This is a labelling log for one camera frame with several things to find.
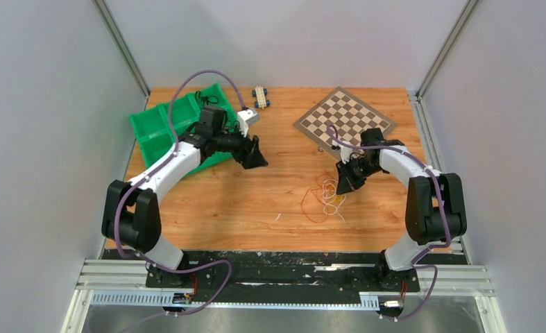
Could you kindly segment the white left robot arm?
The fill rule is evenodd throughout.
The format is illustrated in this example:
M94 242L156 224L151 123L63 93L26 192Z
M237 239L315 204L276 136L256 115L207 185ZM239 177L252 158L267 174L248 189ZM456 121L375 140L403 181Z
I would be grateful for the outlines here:
M191 269L185 252L162 235L160 203L188 173L215 153L230 153L244 169L265 167L259 137L250 136L250 125L259 120L255 110L237 113L230 126L227 112L213 105L202 108L172 147L151 167L128 182L115 180L108 186L101 233L118 249L128 246L150 264L164 271L173 287L185 286Z

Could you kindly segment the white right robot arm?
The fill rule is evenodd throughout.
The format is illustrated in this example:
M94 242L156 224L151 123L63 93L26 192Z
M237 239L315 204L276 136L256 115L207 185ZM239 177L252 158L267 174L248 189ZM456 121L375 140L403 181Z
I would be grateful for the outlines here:
M333 125L327 127L334 149L340 152L336 163L336 192L346 194L361 188L373 174L395 176L407 189L405 232L384 251L375 280L383 289L393 289L407 271L430 250L447 248L468 227L463 185L459 175L443 173L412 155L399 140L387 140L378 128L361 134L361 146L339 139Z

